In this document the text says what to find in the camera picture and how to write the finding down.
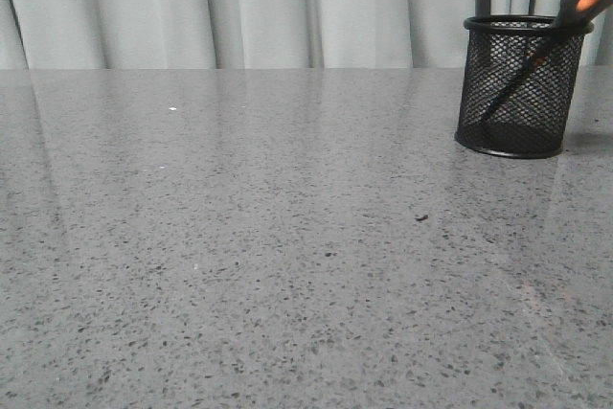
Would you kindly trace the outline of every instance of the pen holder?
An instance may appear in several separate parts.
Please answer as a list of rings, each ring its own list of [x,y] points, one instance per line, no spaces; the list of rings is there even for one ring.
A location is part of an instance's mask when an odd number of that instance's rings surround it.
[[[512,158],[545,158],[562,139],[584,36],[593,25],[548,28],[548,16],[468,18],[456,140]]]

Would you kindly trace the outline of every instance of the quartz countertop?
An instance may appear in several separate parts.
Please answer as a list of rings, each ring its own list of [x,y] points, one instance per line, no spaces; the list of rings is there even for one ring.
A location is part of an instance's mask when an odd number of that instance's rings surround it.
[[[613,68],[565,150],[460,69],[0,73],[0,406],[613,405]]]

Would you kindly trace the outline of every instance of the black mesh pen holder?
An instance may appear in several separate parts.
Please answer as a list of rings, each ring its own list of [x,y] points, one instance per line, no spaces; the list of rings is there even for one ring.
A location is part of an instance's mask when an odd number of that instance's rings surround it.
[[[562,150],[584,36],[548,16],[468,18],[456,140],[483,153],[545,158]]]

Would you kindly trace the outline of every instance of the desk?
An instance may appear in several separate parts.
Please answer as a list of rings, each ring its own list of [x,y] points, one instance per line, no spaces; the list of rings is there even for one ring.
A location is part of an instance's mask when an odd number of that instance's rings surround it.
[[[461,86],[0,73],[5,407],[610,407],[613,69],[546,160]]]

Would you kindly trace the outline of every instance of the white curtain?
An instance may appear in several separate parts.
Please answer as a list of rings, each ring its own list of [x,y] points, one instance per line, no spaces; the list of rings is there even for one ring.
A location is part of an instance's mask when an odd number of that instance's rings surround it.
[[[461,67],[475,13],[558,0],[0,0],[0,68]],[[613,62],[613,14],[583,64]]]

